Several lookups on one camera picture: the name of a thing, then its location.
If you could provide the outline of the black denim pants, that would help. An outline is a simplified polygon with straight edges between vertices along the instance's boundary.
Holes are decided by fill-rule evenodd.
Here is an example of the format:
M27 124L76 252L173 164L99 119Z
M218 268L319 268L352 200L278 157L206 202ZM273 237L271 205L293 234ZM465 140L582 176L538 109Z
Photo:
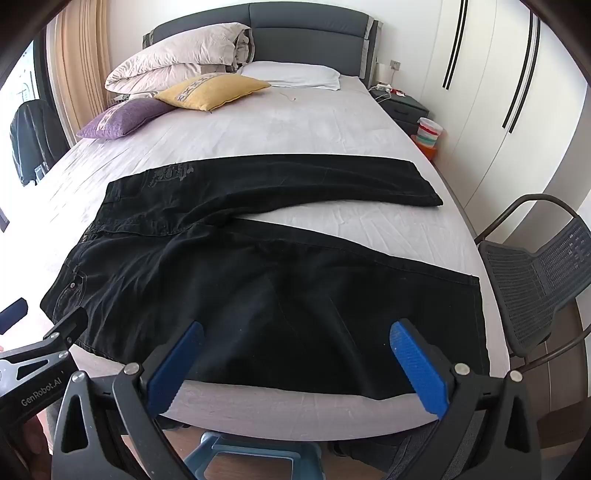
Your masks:
M88 316L81 348L142 362L188 321L192 380L383 400L411 391L389 344L410 320L453 362L490 368L479 280L335 236L263 223L301 204L442 201L414 164L254 155L163 166L109 183L40 306Z

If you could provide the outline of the dark mesh chair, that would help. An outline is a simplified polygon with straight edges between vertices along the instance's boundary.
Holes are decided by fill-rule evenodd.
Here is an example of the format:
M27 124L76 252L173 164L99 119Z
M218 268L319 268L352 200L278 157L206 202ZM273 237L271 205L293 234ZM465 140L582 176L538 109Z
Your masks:
M566 211L571 220L534 253L487 239L530 201L550 202ZM556 359L590 335L590 328L585 327L559 348L528 360L535 348L550 338L557 312L590 286L590 229L567 203L548 194L523 195L477 235L475 244L499 307L510 355L524 361L520 372Z

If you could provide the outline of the light blue plastic stool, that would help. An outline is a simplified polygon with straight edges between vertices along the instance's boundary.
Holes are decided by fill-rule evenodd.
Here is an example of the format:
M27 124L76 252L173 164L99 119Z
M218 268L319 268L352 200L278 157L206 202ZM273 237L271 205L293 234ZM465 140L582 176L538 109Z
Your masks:
M256 439L206 431L184 463L196 479L205 479L207 467L221 454L287 460L291 464L291 479L325 479L322 449L315 442Z

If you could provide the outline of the chair with dark jacket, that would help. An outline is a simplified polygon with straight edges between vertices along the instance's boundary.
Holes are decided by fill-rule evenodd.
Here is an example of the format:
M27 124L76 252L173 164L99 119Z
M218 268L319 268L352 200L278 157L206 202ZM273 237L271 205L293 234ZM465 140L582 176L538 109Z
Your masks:
M12 156L23 186L37 183L35 170L50 170L70 149L57 114L41 99L22 103L10 124Z

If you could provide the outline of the purple cushion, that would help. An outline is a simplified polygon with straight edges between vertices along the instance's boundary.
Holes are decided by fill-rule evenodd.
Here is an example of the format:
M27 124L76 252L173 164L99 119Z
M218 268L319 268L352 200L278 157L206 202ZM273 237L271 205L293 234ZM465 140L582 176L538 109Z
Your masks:
M99 114L79 130L76 136L82 139L119 139L173 109L173 106L155 98L127 100Z

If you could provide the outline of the orange bucket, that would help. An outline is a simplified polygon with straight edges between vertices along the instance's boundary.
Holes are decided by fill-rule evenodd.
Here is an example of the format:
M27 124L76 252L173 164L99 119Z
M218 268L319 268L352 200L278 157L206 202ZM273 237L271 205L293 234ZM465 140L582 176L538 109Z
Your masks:
M434 163L436 155L438 153L438 149L435 146L430 147L430 146L426 146L426 145L420 143L416 135L412 135L411 139L415 143L415 145L419 148L419 150L425 155L425 157L431 163Z

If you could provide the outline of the white plastic bucket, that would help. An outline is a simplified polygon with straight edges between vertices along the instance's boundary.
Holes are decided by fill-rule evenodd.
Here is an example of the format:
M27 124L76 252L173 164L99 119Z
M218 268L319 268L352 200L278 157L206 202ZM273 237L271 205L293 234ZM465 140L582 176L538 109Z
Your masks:
M418 130L416 140L420 145L428 148L434 148L443 132L443 127L437 122L421 117L418 120Z

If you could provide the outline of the bed with white sheet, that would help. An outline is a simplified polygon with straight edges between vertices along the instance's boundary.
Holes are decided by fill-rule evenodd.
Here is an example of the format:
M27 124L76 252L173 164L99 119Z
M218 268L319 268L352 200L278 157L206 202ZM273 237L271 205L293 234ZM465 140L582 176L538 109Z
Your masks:
M184 161L250 154L329 153L413 162L443 199L437 210L337 202L287 208L266 221L342 237L394 256L480 278L490 371L510 367L499 309L469 228L447 185L353 77L336 91L270 88L211 113L176 110L118 140L78 142L33 189L43 257L26 282L39 299L94 219L109 182ZM388 400L188 381L167 415L202 429L283 440L377 436L431 420L417 396Z

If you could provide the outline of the dark bedside table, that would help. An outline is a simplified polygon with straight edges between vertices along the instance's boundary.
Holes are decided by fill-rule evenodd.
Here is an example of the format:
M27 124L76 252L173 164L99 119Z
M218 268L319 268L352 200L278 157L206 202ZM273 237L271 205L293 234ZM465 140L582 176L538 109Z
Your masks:
M408 136L416 135L419 120L429 116L429 110L411 96L401 96L376 88L370 89L369 92Z

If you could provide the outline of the beige curtain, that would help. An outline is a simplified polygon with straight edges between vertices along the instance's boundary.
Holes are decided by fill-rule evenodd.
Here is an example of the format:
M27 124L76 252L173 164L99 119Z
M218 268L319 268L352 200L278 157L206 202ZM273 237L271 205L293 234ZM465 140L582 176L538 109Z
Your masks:
M107 109L112 95L104 83L111 71L107 37L109 3L70 2L47 26L48 75L66 140Z

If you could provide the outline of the yellow cushion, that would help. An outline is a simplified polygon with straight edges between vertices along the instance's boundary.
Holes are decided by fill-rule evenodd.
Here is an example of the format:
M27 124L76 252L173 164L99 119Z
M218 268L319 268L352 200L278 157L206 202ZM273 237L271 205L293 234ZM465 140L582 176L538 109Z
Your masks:
M270 83L231 73L195 76L159 92L155 99L172 107L211 112L252 93L270 88Z

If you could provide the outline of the folded beige duvet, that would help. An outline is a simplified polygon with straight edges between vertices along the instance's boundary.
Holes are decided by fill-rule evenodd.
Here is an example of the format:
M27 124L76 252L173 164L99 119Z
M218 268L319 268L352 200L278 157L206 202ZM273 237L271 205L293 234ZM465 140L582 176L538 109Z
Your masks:
M120 63L106 78L117 94L163 91L198 75L233 73L252 62L252 30L242 23L208 25L174 34Z

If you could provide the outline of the white pillow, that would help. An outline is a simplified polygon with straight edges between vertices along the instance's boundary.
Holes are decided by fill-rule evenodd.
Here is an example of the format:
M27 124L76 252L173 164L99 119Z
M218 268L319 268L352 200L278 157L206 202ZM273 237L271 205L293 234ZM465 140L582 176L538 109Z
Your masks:
M338 91L341 74L331 67L301 63L256 61L242 66L240 75L262 80L276 88L318 88Z

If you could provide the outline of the dark grey upholstered headboard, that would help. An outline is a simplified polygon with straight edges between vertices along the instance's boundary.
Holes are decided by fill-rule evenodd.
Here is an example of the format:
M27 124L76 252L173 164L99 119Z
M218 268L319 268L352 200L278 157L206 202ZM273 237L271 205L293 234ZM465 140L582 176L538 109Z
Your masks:
M156 26L142 38L147 48L207 25L238 22L252 31L256 61L325 65L370 85L382 23L370 15L308 2L256 2L215 8Z

